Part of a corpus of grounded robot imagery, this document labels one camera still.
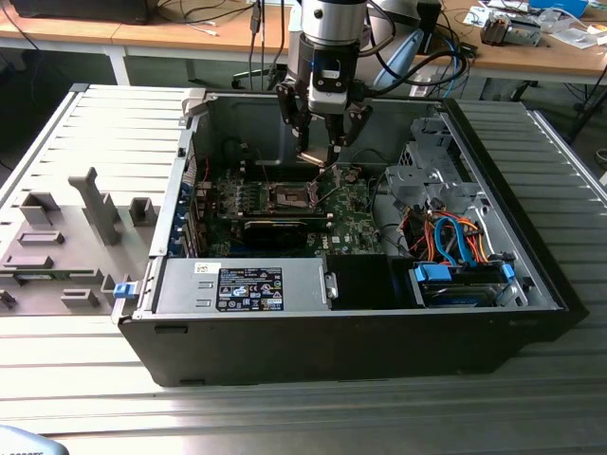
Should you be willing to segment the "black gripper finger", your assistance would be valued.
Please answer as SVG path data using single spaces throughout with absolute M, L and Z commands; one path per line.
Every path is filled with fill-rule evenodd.
M 308 109 L 307 88 L 302 82 L 281 82 L 276 86 L 283 122 L 291 127 L 296 137 L 295 151 L 304 153 L 309 145 L 309 124 L 312 116 Z
M 329 140 L 328 161 L 336 161 L 342 148 L 354 144 L 372 114 L 373 107 L 366 105 L 344 114 L 328 114 L 325 116 L 325 128 Z

